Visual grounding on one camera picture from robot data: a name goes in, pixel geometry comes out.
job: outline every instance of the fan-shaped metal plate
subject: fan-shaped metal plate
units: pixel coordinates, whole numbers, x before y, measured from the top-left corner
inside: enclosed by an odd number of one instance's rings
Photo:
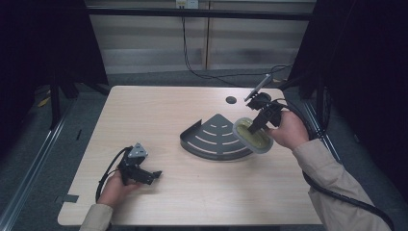
[[[233,123],[220,114],[201,125],[201,120],[180,135],[190,153],[214,161],[231,161],[252,153],[232,133]]]

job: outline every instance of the beige sleeve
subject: beige sleeve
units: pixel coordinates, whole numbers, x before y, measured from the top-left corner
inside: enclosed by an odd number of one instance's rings
[[[94,204],[90,207],[80,231],[105,231],[109,227],[114,209],[104,204]]]
[[[320,140],[293,151],[300,167],[327,190],[373,205],[361,185],[333,158]],[[309,196],[326,230],[390,230],[382,218],[310,189]]]

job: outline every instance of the person's right hand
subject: person's right hand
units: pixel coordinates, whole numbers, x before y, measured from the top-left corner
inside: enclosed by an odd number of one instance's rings
[[[127,194],[137,190],[140,186],[142,186],[140,182],[132,182],[126,186],[123,185],[120,171],[117,170],[113,176],[108,178],[105,188],[96,203],[105,204],[114,209],[116,205],[125,199]]]
[[[267,130],[267,134],[282,146],[294,150],[309,141],[309,135],[302,120],[293,112],[282,112],[279,128]]]

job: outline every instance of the gray floor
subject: gray floor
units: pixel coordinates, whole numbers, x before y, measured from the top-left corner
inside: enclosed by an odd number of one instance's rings
[[[259,73],[265,70],[219,70],[200,73],[231,74],[231,73]],[[255,87],[263,75],[227,77],[237,86]],[[231,87],[219,80],[205,80],[191,75],[187,71],[167,73],[144,73],[110,76],[111,86],[115,85],[161,85],[161,86],[208,86]],[[57,196],[68,192],[76,169],[81,162],[82,155],[88,145],[94,126],[99,118],[106,96],[87,87],[78,86],[80,95],[75,100],[65,100],[64,104],[72,103],[72,108],[66,116],[64,127],[47,156],[33,187],[23,204],[22,210],[13,224],[13,230],[77,230],[78,227],[62,227],[57,222],[58,213],[62,205],[55,202]],[[288,99],[300,105],[297,89],[285,92]],[[23,178],[30,164],[36,158],[42,142],[49,133],[51,111],[47,104],[42,108],[33,106],[27,115],[21,131],[21,137],[9,150],[9,157],[1,163],[0,212],[4,212],[8,203]],[[328,135],[334,143],[346,169],[360,181],[373,202],[380,209],[391,216],[395,223],[395,230],[406,230],[408,227],[408,206],[400,194],[375,166],[370,154],[355,141],[352,131],[346,121],[336,113],[331,116]],[[232,227],[230,230],[272,230],[273,227]],[[114,230],[135,230],[133,227],[114,227]],[[196,230],[195,227],[155,227],[157,230]],[[295,230],[324,230],[321,225],[288,225],[282,226],[283,231]]]

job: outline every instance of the power cord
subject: power cord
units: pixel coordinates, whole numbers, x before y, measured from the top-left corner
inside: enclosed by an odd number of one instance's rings
[[[106,179],[108,178],[108,176],[114,172],[115,170],[109,172],[109,170],[111,170],[112,166],[114,165],[115,161],[117,160],[117,158],[123,153],[123,152],[130,152],[132,150],[132,146],[129,147],[125,147],[123,148],[119,153],[116,154],[116,156],[114,157],[114,159],[111,161],[111,163],[108,166],[108,169],[106,169],[105,173],[103,174],[101,180],[99,181],[99,185],[98,188],[96,189],[96,194],[95,194],[95,201],[97,202],[99,197],[101,196],[101,192],[102,192],[102,187],[105,184]]]
[[[206,75],[206,74],[198,74],[197,72],[195,72],[190,65],[190,61],[189,61],[189,55],[188,55],[188,48],[187,48],[187,39],[186,39],[186,19],[185,17],[182,17],[182,24],[183,24],[183,48],[184,48],[184,60],[185,60],[185,64],[187,69],[189,70],[189,72],[191,72],[193,75],[201,78],[201,79],[206,79],[206,80],[211,80],[211,79],[217,79],[222,83],[237,87],[237,88],[245,88],[244,86],[240,86],[234,83],[231,83],[229,81],[225,81],[222,78],[226,78],[226,77],[236,77],[236,76],[254,76],[254,75],[267,75],[270,74],[273,77],[273,73],[282,71],[288,67],[291,67],[292,64],[288,64],[288,65],[276,65],[274,67],[272,67],[270,69],[270,72],[263,72],[263,73],[248,73],[248,74],[228,74],[228,75],[218,75],[218,76],[213,76],[213,75]]]
[[[275,102],[272,101],[270,103],[274,104],[274,105],[282,106],[282,107],[288,109],[289,111],[293,112],[294,114],[296,114],[300,118],[300,120],[302,120],[303,124],[305,125],[310,140],[313,140],[314,138],[316,138],[317,135],[320,137],[320,134],[312,132],[312,127],[310,126],[309,121],[304,117],[303,113],[300,112],[298,110],[298,108],[293,103],[291,103],[290,101],[288,101],[286,99],[278,99],[278,100],[285,100],[290,105],[284,105],[284,104],[278,103],[276,101]],[[306,183],[308,183],[309,186],[311,186],[317,192],[325,194],[325,195],[330,196],[332,198],[341,200],[342,202],[348,203],[350,205],[353,205],[353,206],[356,206],[356,207],[361,208],[363,210],[366,210],[366,211],[368,211],[368,212],[370,212],[370,213],[372,213],[374,215],[377,215],[380,218],[382,218],[384,220],[384,222],[387,223],[387,225],[390,227],[390,229],[392,231],[395,230],[393,221],[382,210],[380,210],[380,209],[378,209],[378,208],[376,208],[376,207],[374,207],[374,206],[372,206],[372,205],[370,205],[370,204],[368,204],[366,202],[363,202],[363,201],[360,201],[360,200],[345,196],[345,195],[337,193],[337,192],[327,190],[326,188],[324,188],[324,187],[320,186],[318,183],[316,183],[304,171],[302,171],[302,174],[303,174],[303,177],[304,177]]]
[[[321,124],[321,129],[323,133],[325,130],[327,130],[327,127],[329,126],[329,119],[330,119],[330,113],[331,113],[331,105],[332,105],[332,98],[330,96],[329,90],[327,88],[324,88],[324,93],[323,93],[323,119],[322,119],[322,124]]]

